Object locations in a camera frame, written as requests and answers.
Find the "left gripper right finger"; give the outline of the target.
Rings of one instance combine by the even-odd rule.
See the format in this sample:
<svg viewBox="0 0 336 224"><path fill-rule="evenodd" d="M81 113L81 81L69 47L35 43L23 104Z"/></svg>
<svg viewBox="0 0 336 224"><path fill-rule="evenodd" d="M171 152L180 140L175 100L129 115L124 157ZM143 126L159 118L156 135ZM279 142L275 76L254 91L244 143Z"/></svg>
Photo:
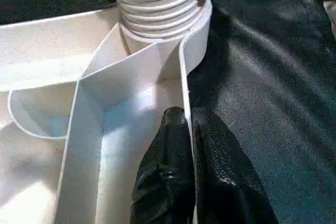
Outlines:
<svg viewBox="0 0 336 224"><path fill-rule="evenodd" d="M237 138L213 111L193 109L198 223L278 223Z"/></svg>

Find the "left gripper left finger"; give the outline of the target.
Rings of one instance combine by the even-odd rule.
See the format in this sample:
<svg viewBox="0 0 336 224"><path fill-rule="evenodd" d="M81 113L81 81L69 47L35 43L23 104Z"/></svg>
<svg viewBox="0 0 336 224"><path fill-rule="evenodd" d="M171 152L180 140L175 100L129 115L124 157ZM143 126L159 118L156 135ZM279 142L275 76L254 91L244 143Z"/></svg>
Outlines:
<svg viewBox="0 0 336 224"><path fill-rule="evenodd" d="M131 223L192 223L195 179L184 110L164 111L159 130L139 165Z"/></svg>

